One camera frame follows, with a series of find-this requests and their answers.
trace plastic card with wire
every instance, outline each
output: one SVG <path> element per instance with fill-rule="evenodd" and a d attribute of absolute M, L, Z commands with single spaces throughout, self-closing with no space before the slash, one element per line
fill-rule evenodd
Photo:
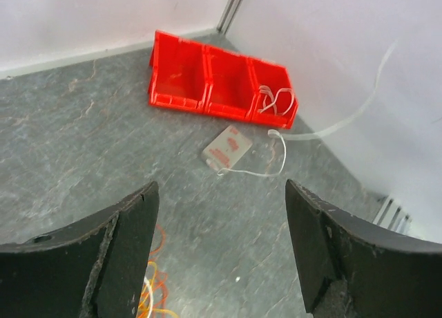
<path fill-rule="evenodd" d="M 234 126 L 228 126 L 202 152 L 202 159 L 210 168 L 219 171 L 232 168 L 250 149 L 252 141 Z"/>

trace white wall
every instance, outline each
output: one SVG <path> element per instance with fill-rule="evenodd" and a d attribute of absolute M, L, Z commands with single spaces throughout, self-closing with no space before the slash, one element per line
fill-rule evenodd
<path fill-rule="evenodd" d="M 240 50 L 288 67 L 299 114 L 314 130 L 364 102 L 384 52 L 405 35 L 377 100 L 325 142 L 363 184 L 401 200 L 440 242 L 441 18 L 441 0 L 244 0 L 228 33 Z"/>
<path fill-rule="evenodd" d="M 215 28 L 228 0 L 0 0 L 0 72 Z"/>

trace white cable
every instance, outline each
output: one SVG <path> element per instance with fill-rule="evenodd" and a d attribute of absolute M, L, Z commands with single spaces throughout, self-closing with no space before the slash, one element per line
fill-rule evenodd
<path fill-rule="evenodd" d="M 281 139 L 282 145 L 284 147 L 284 158 L 282 159 L 282 165 L 281 165 L 281 169 L 279 170 L 278 173 L 274 173 L 274 174 L 261 174 L 261 173 L 254 173 L 252 171 L 243 171 L 241 169 L 229 169 L 229 168 L 221 168 L 218 172 L 217 175 L 219 176 L 223 176 L 224 173 L 223 171 L 232 171 L 233 173 L 245 173 L 245 174 L 249 174 L 249 175 L 254 175 L 254 176 L 259 176 L 260 178 L 274 178 L 276 176 L 279 176 L 282 173 L 282 170 L 284 169 L 284 165 L 285 165 L 285 158 L 287 157 L 287 147 L 285 146 L 285 141 L 283 136 L 276 130 L 274 129 L 270 129 L 267 132 L 267 135 L 269 137 L 279 137 Z"/>
<path fill-rule="evenodd" d="M 146 287 L 149 291 L 149 312 L 147 314 L 147 318 L 150 318 L 152 315 L 152 311 L 153 311 L 153 291 L 152 291 L 151 283 L 146 278 L 146 276 L 144 276 L 144 283 L 146 284 Z"/>
<path fill-rule="evenodd" d="M 269 97 L 272 103 L 275 101 L 275 97 L 273 96 L 271 89 L 267 85 L 260 86 L 260 93 L 264 93 L 267 97 Z M 267 100 L 267 98 L 262 99 L 262 109 L 260 109 L 258 112 L 262 113 L 263 111 L 265 111 L 265 109 L 267 107 L 265 104 L 266 100 Z M 273 103 L 273 110 L 274 110 L 275 114 L 278 112 L 276 105 L 274 103 Z"/>
<path fill-rule="evenodd" d="M 319 138 L 328 136 L 339 129 L 342 129 L 343 127 L 347 126 L 348 124 L 352 123 L 355 119 L 360 117 L 364 113 L 365 109 L 367 109 L 367 107 L 373 102 L 374 98 L 376 97 L 376 92 L 378 90 L 378 85 L 379 85 L 379 78 L 381 77 L 382 70 L 384 69 L 384 66 L 387 63 L 387 60 L 390 58 L 390 55 L 393 53 L 394 49 L 398 46 L 399 39 L 400 38 L 396 39 L 393 42 L 393 44 L 391 44 L 390 47 L 387 49 L 387 52 L 385 52 L 381 60 L 381 63 L 379 64 L 376 78 L 374 79 L 374 86 L 372 93 L 369 95 L 367 100 L 365 100 L 365 102 L 361 105 L 361 107 L 359 107 L 359 109 L 356 112 L 351 114 L 348 118 L 345 118 L 344 120 L 341 120 L 335 123 L 334 125 L 326 129 L 323 129 L 321 131 L 317 131 L 315 133 L 295 133 L 295 134 L 284 133 L 282 136 L 285 138 L 285 140 L 317 140 Z"/>
<path fill-rule="evenodd" d="M 278 90 L 278 92 L 276 93 L 276 97 L 273 97 L 273 93 L 271 92 L 270 88 L 268 86 L 266 86 L 266 85 L 260 86 L 260 92 L 261 93 L 265 93 L 266 95 L 268 95 L 270 97 L 270 100 L 271 100 L 271 103 L 268 104 L 267 106 L 265 106 L 266 98 L 264 98 L 264 100 L 262 101 L 263 109 L 258 110 L 258 112 L 260 112 L 260 113 L 266 111 L 270 107 L 273 107 L 273 109 L 275 111 L 275 115 L 285 115 L 285 114 L 287 114 L 288 111 L 290 111 L 291 107 L 293 106 L 293 104 L 295 102 L 295 93 L 293 92 L 293 90 L 291 88 L 280 88 Z M 287 109 L 283 113 L 277 113 L 276 102 L 278 101 L 279 94 L 281 92 L 290 92 L 291 102 L 290 102 L 289 107 L 287 107 Z"/>

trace red plastic bin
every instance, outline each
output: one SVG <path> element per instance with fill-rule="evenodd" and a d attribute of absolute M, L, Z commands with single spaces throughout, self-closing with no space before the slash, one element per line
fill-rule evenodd
<path fill-rule="evenodd" d="M 263 85 L 270 88 L 274 97 L 276 97 L 276 94 L 281 88 L 290 88 L 293 91 L 289 74 L 285 67 L 271 64 L 262 61 L 261 59 L 254 59 L 252 57 L 249 58 L 249 61 L 255 78 L 256 89 L 258 91 Z M 264 100 L 265 105 L 270 104 L 271 100 L 264 93 L 258 92 L 257 107 L 253 112 L 251 121 L 280 128 L 291 128 L 293 121 L 295 120 L 296 111 L 298 110 L 298 100 L 296 99 L 296 96 L 294 96 L 294 100 L 292 100 L 292 98 L 292 94 L 288 91 L 283 91 L 279 94 L 275 103 L 276 110 L 278 113 L 285 114 L 276 115 L 273 107 L 260 112 L 260 110 L 264 108 Z"/>
<path fill-rule="evenodd" d="M 204 45 L 155 33 L 149 104 L 202 113 L 209 92 Z"/>
<path fill-rule="evenodd" d="M 212 46 L 206 56 L 212 89 L 205 113 L 250 121 L 257 95 L 247 58 Z"/>
<path fill-rule="evenodd" d="M 292 88 L 287 70 L 277 64 L 246 57 L 165 32 L 155 33 L 150 65 L 148 103 L 181 111 L 222 116 L 289 129 L 298 110 L 291 93 L 281 93 L 274 108 L 260 112 L 268 86 L 273 95 Z M 266 97 L 266 105 L 271 100 Z"/>

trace speckled gray floor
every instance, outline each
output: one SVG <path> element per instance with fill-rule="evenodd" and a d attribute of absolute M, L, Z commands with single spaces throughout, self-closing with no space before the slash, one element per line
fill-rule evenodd
<path fill-rule="evenodd" d="M 231 48 L 218 35 L 202 41 Z M 200 153 L 232 122 L 148 107 L 150 51 L 0 81 L 0 243 L 65 226 L 156 180 L 167 308 L 192 318 L 306 317 L 286 179 L 365 219 L 378 203 L 320 141 L 289 142 L 277 178 L 216 176 Z M 253 140 L 237 168 L 277 171 L 281 143 L 266 128 L 235 125 Z M 292 131 L 309 129 L 298 118 Z"/>

